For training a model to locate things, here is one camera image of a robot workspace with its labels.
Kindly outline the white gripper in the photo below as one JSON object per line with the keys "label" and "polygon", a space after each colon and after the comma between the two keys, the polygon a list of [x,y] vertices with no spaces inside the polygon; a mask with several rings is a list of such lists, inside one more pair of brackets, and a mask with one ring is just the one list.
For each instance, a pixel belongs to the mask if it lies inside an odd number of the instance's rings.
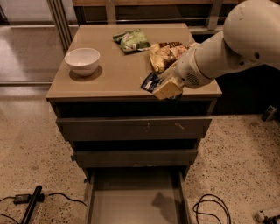
{"label": "white gripper", "polygon": [[152,91],[159,100],[182,94],[184,86],[200,88],[213,81],[213,79],[206,77],[198,67],[195,52],[199,45],[199,43],[192,44],[178,59],[176,66],[170,66],[159,75],[159,79],[162,81]]}

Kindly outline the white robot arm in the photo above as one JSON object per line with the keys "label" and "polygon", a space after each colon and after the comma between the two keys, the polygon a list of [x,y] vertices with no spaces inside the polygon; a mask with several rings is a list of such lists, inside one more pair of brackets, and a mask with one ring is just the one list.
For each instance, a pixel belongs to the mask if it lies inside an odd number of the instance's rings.
{"label": "white robot arm", "polygon": [[245,0],[227,15],[222,31],[191,46],[166,71],[152,93],[158,99],[200,88],[224,75],[251,67],[280,67],[280,5]]}

